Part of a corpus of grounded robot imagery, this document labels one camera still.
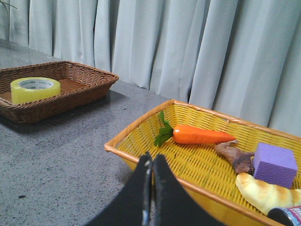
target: purple cube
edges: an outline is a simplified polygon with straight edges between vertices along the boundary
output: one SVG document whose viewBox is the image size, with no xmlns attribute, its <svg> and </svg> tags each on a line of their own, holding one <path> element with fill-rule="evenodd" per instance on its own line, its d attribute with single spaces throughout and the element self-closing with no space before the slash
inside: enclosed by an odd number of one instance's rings
<svg viewBox="0 0 301 226">
<path fill-rule="evenodd" d="M 253 159 L 254 178 L 291 188 L 297 174 L 292 150 L 259 143 Z"/>
</svg>

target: wicker basket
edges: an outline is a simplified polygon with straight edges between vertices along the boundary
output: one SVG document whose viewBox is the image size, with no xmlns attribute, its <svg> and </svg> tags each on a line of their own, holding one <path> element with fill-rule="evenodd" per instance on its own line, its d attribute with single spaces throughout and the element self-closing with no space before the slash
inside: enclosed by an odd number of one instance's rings
<svg viewBox="0 0 301 226">
<path fill-rule="evenodd" d="M 61 94 L 15 105 L 11 103 L 10 83 L 25 77 L 57 80 L 61 83 Z M 118 75 L 71 61 L 1 69 L 0 114 L 17 123 L 35 123 L 106 96 L 118 79 Z"/>
<path fill-rule="evenodd" d="M 215 218 L 229 226 L 277 226 L 279 224 L 249 204 L 235 185 L 236 173 L 214 145 L 181 145 L 169 139 L 161 147 L 153 142 L 160 129 L 163 110 L 171 125 L 188 124 L 234 135 L 238 148 L 253 152 L 259 142 L 293 150 L 299 170 L 293 189 L 301 187 L 301 138 L 268 129 L 222 113 L 169 100 L 149 111 L 105 144 L 106 151 L 120 156 L 131 169 L 140 155 L 164 154 L 173 173 L 188 193 Z"/>
</svg>

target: orange carrot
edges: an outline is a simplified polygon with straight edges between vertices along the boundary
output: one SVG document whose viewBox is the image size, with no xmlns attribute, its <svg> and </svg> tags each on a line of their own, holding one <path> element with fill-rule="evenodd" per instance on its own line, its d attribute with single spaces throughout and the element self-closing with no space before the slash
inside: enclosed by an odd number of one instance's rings
<svg viewBox="0 0 301 226">
<path fill-rule="evenodd" d="M 216 144 L 236 140 L 236 138 L 228 133 L 201 129 L 189 125 L 177 125 L 173 129 L 169 122 L 164 120 L 163 111 L 159 113 L 159 117 L 164 124 L 156 137 L 154 145 L 161 146 L 169 138 L 173 138 L 179 144 Z"/>
</svg>

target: white curtain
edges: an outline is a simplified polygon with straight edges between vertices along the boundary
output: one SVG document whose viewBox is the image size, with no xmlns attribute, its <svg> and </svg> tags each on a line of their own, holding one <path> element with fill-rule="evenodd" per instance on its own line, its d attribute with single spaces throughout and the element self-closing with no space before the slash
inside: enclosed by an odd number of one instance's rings
<svg viewBox="0 0 301 226">
<path fill-rule="evenodd" d="M 5 0 L 0 38 L 301 136 L 300 0 Z"/>
</svg>

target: gray countertop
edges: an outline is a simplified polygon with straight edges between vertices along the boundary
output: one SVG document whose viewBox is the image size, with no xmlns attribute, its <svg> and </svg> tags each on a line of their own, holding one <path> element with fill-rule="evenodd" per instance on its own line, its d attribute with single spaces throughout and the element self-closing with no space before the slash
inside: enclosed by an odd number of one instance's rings
<svg viewBox="0 0 301 226">
<path fill-rule="evenodd" d="M 0 68 L 56 60 L 0 39 Z M 91 220 L 132 173 L 103 145 L 164 101 L 117 81 L 107 97 L 33 125 L 0 116 L 0 226 L 80 226 Z"/>
</svg>

